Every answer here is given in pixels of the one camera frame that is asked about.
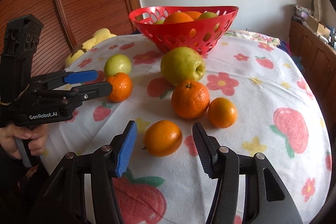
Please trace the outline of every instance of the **green apple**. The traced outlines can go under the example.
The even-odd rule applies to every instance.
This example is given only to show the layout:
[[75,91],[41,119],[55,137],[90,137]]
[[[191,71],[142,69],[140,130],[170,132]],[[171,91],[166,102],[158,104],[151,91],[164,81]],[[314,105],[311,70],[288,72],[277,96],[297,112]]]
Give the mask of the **green apple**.
[[205,12],[202,15],[200,15],[197,20],[213,18],[213,17],[218,17],[218,15],[216,13],[213,13],[213,12]]
[[104,74],[107,77],[115,75],[118,72],[126,73],[127,75],[131,72],[132,63],[130,59],[123,54],[116,54],[110,57],[104,66]]
[[159,24],[163,24],[163,20],[157,20],[153,23],[154,25],[159,25]]
[[205,63],[195,50],[177,47],[162,58],[161,73],[175,86],[184,80],[199,81],[205,73]]

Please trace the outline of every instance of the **human hand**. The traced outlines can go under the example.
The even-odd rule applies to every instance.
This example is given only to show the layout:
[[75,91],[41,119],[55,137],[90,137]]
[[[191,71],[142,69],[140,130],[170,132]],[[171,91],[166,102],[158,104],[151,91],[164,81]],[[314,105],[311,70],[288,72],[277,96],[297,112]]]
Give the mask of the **human hand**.
[[8,155],[20,160],[22,157],[16,147],[14,137],[22,140],[31,139],[28,144],[31,155],[39,156],[45,151],[48,135],[47,124],[41,124],[33,130],[30,130],[26,127],[17,127],[10,123],[5,128],[0,128],[0,145]]

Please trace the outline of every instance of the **green fruit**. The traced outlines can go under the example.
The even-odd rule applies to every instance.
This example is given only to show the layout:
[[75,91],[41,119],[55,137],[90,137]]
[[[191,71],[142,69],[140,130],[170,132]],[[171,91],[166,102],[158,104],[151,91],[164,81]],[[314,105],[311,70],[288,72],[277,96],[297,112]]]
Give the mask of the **green fruit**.
[[126,73],[127,75],[131,72],[132,63],[130,59],[123,54],[116,54],[110,57],[104,66],[104,74],[107,77],[115,75],[118,72]]
[[163,24],[163,20],[155,21],[153,24],[155,24],[155,25]]
[[205,12],[202,15],[200,15],[197,20],[213,18],[213,17],[218,17],[218,15],[216,13],[213,13],[213,12]]
[[189,47],[178,47],[162,58],[161,73],[172,85],[177,85],[184,80],[199,81],[205,73],[205,63],[195,50]]

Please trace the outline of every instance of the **yellow plush toy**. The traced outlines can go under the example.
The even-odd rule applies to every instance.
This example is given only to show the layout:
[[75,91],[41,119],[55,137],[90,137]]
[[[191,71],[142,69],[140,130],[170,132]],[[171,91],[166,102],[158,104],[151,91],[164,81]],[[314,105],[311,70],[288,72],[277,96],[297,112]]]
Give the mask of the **yellow plush toy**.
[[73,48],[72,53],[69,54],[69,56],[65,60],[65,67],[69,67],[77,58],[82,56],[85,52],[98,45],[100,42],[111,37],[116,37],[116,35],[110,33],[109,29],[103,28],[96,31],[91,39],[85,41],[83,44],[78,44]]

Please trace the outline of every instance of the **orange fruit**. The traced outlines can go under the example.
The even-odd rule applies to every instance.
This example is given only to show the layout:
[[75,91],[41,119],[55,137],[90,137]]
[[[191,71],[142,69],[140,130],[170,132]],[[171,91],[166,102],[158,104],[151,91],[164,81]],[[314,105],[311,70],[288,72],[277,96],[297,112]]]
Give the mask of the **orange fruit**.
[[209,103],[208,89],[194,80],[184,80],[177,84],[171,97],[173,110],[185,119],[202,116],[208,109]]
[[171,121],[159,121],[146,130],[143,142],[151,155],[168,156],[179,149],[182,143],[182,132]]
[[237,120],[237,109],[229,99],[219,97],[210,103],[208,117],[215,127],[228,128]]
[[108,96],[112,102],[119,103],[130,97],[133,84],[132,79],[127,74],[118,72],[107,77],[106,81],[112,85],[112,92]]
[[176,12],[168,15],[163,24],[183,23],[190,21],[194,21],[191,16],[182,12]]
[[198,20],[199,16],[202,15],[202,13],[196,11],[189,11],[184,13],[189,15],[193,20]]

